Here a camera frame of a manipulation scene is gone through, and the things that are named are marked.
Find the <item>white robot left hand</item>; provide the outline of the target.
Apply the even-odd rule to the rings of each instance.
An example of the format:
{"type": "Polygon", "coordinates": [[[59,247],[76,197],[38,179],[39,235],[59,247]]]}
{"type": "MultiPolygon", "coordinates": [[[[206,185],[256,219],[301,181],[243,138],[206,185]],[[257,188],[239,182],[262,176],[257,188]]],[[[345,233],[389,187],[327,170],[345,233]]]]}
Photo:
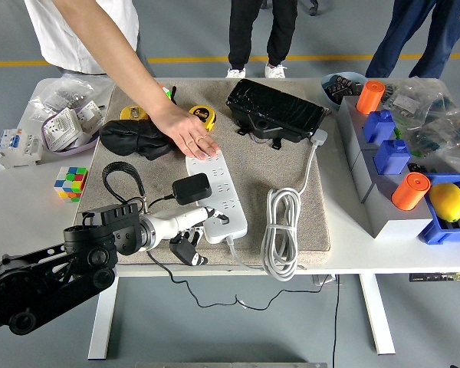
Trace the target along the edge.
{"type": "Polygon", "coordinates": [[[196,246],[183,236],[193,227],[198,227],[210,218],[221,219],[226,225],[228,216],[212,207],[189,207],[187,209],[169,209],[140,216],[140,224],[145,235],[142,246],[146,250],[156,248],[162,240],[170,240],[171,252],[185,265],[205,265],[206,257],[196,251],[196,246]]]}

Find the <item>person's left hand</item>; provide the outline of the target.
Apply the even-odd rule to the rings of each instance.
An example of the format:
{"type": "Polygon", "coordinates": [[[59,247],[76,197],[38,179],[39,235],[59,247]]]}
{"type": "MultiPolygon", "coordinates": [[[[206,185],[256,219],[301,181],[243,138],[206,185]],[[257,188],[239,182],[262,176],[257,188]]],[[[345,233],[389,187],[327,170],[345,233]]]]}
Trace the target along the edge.
{"type": "Polygon", "coordinates": [[[216,156],[220,147],[209,135],[200,119],[173,103],[149,112],[153,123],[189,158],[206,160],[216,156]]]}

